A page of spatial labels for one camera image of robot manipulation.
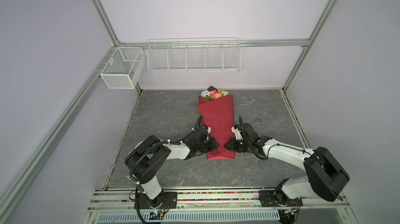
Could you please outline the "dark red wrapping paper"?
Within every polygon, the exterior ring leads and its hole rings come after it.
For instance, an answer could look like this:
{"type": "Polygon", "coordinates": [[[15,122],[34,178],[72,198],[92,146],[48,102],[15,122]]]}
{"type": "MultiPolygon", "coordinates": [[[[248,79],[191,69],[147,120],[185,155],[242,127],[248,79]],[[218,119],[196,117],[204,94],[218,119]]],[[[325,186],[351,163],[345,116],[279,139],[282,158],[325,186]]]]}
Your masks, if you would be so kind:
{"type": "MultiPolygon", "coordinates": [[[[220,89],[210,86],[206,90],[211,92],[220,89]]],[[[199,96],[197,108],[203,117],[203,124],[211,128],[211,136],[219,143],[216,151],[206,154],[207,160],[234,159],[235,153],[224,148],[225,144],[234,137],[231,131],[234,126],[233,96],[228,95],[215,100],[199,96]]]]}

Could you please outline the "white fake flower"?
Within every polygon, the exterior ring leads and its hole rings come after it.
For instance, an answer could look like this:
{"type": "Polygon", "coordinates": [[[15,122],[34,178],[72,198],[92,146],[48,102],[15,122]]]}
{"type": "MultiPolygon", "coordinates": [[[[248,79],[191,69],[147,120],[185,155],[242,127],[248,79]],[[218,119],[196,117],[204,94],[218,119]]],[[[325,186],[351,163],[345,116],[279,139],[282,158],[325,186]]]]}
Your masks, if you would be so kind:
{"type": "Polygon", "coordinates": [[[200,96],[201,96],[202,98],[207,99],[207,98],[210,97],[210,91],[204,90],[204,91],[201,92],[200,96]]]}

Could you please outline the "red pink fake rose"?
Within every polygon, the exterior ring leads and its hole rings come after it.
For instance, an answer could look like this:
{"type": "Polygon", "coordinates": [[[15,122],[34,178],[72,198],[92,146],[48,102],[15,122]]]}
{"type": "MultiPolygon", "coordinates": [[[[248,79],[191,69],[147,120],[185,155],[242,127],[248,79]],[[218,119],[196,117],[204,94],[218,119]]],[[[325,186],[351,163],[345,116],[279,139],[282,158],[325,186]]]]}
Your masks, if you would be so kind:
{"type": "Polygon", "coordinates": [[[215,99],[221,98],[223,95],[222,95],[219,91],[213,90],[213,91],[211,91],[211,92],[209,93],[209,96],[210,96],[210,98],[211,98],[212,100],[215,100],[215,99]]]}

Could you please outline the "cream fake rose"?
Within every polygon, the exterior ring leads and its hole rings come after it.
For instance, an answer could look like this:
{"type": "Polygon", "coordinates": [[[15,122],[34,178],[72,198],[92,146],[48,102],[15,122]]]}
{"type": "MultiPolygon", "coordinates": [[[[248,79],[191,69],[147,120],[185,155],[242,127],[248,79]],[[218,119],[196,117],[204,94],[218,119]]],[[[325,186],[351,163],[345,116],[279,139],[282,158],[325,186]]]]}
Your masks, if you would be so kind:
{"type": "Polygon", "coordinates": [[[226,97],[229,95],[229,93],[227,91],[224,90],[219,90],[219,93],[221,94],[222,97],[226,97]]]}

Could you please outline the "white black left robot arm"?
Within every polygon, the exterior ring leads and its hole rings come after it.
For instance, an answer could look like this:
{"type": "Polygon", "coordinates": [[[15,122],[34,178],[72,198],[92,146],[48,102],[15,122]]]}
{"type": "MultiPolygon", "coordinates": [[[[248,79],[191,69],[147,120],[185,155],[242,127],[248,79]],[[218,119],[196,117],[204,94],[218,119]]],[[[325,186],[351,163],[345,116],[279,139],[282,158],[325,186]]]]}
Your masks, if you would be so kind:
{"type": "Polygon", "coordinates": [[[156,177],[165,161],[188,160],[219,148],[219,143],[211,136],[210,131],[208,126],[196,127],[176,141],[162,140],[151,135],[127,155],[125,165],[129,169],[128,178],[135,183],[138,191],[136,198],[140,206],[159,208],[164,200],[171,198],[165,196],[156,177]]]}

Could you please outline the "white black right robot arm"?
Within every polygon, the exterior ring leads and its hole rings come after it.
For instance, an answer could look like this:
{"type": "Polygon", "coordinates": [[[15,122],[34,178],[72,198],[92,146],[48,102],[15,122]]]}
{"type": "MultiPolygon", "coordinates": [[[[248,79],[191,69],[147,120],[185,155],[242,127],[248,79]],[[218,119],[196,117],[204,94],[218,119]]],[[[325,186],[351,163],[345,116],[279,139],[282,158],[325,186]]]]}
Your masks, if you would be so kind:
{"type": "Polygon", "coordinates": [[[299,198],[320,197],[327,202],[342,200],[340,193],[350,181],[349,174],[332,153],[324,148],[305,149],[285,144],[268,136],[259,136],[248,123],[231,128],[234,137],[225,148],[235,153],[252,153],[258,159],[277,159],[303,170],[306,175],[285,178],[274,189],[270,200],[286,206],[299,198]]]}

